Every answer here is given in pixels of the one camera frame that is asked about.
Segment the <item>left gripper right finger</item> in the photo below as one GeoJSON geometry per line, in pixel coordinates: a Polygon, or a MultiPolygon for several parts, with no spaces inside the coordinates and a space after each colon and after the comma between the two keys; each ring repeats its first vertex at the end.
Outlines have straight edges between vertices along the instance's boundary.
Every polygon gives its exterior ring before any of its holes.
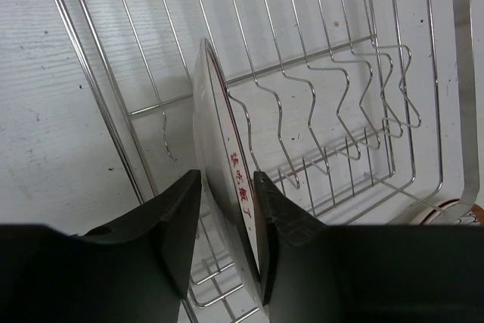
{"type": "Polygon", "coordinates": [[[481,322],[483,229],[325,225],[253,175],[272,322],[481,322]]]}

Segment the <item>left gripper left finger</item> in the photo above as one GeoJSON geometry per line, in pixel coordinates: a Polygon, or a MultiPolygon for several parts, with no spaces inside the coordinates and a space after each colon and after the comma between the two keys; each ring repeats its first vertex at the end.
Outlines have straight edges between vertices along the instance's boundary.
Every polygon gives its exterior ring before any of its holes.
{"type": "Polygon", "coordinates": [[[200,213],[192,169],[162,194],[83,236],[1,226],[3,322],[175,322],[200,213]]]}

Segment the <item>orange patterned plate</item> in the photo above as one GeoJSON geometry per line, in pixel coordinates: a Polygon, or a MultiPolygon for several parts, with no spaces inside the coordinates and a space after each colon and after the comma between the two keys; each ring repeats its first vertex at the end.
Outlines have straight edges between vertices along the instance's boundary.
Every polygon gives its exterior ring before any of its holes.
{"type": "Polygon", "coordinates": [[[197,165],[209,209],[244,287],[261,306],[252,181],[225,76],[207,38],[200,40],[192,83],[197,165]]]}

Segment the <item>white plate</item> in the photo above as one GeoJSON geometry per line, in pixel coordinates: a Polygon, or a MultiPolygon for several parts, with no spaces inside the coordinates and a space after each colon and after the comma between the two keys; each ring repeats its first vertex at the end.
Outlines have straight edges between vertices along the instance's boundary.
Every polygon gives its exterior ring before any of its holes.
{"type": "Polygon", "coordinates": [[[426,207],[410,221],[410,224],[411,225],[429,225],[439,216],[443,215],[447,209],[449,209],[450,207],[453,207],[459,202],[460,202],[459,199],[454,198],[451,200],[441,201],[435,206],[426,207]]]}

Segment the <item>flower patterned plate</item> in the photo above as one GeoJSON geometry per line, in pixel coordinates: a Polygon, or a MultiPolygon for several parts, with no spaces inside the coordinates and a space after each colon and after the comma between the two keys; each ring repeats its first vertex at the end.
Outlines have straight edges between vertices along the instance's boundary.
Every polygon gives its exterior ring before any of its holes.
{"type": "Polygon", "coordinates": [[[484,224],[484,209],[474,204],[471,210],[459,218],[456,225],[483,225],[484,224]]]}

